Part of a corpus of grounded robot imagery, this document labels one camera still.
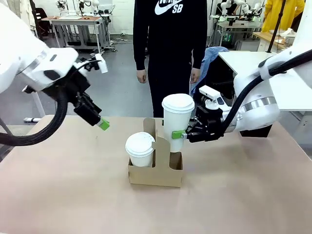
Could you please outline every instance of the white plastic lid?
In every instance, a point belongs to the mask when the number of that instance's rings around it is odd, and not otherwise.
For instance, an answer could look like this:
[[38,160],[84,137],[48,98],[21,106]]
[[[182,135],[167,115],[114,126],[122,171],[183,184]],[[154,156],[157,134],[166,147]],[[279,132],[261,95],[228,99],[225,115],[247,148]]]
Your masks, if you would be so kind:
[[145,157],[154,150],[152,142],[155,142],[155,139],[149,133],[135,133],[127,139],[126,151],[133,157]]
[[162,107],[171,113],[185,114],[195,108],[195,103],[190,95],[171,94],[164,98]]

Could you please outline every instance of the hand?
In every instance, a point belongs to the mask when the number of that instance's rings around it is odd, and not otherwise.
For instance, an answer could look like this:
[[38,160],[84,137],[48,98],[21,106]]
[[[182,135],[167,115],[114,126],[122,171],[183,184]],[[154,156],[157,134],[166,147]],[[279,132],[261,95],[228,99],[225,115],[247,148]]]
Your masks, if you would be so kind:
[[192,68],[191,71],[191,84],[198,82],[200,77],[200,69]]
[[136,77],[140,83],[144,84],[146,82],[146,70],[137,70]]

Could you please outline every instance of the nike sb logo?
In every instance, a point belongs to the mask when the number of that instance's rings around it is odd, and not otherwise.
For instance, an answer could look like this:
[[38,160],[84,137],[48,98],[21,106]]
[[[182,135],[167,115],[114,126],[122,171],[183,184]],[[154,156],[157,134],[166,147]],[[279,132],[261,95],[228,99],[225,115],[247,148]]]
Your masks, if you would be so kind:
[[183,0],[158,0],[155,7],[155,14],[161,15],[173,8],[172,13],[180,13],[183,8],[183,4],[178,4]]

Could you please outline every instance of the paper cup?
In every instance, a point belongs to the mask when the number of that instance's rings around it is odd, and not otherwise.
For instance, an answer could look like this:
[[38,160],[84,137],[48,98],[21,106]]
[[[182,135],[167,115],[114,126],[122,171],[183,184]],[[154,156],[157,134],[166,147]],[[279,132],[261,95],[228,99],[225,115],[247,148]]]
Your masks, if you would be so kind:
[[149,133],[135,133],[126,141],[126,151],[131,162],[137,167],[151,167],[153,163],[152,142],[155,139]]
[[172,132],[186,130],[195,108],[193,98],[187,94],[172,94],[162,101],[164,108],[164,134],[170,142],[170,152],[179,152],[184,139],[172,139]]

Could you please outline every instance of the black hoodie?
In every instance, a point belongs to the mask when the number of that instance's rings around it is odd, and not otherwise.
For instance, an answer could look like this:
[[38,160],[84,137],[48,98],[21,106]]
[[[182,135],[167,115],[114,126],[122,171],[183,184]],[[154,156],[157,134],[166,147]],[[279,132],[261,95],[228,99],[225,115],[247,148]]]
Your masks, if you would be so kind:
[[191,61],[200,69],[207,40],[207,0],[136,0],[133,46],[136,68],[144,70],[148,35],[150,59]]

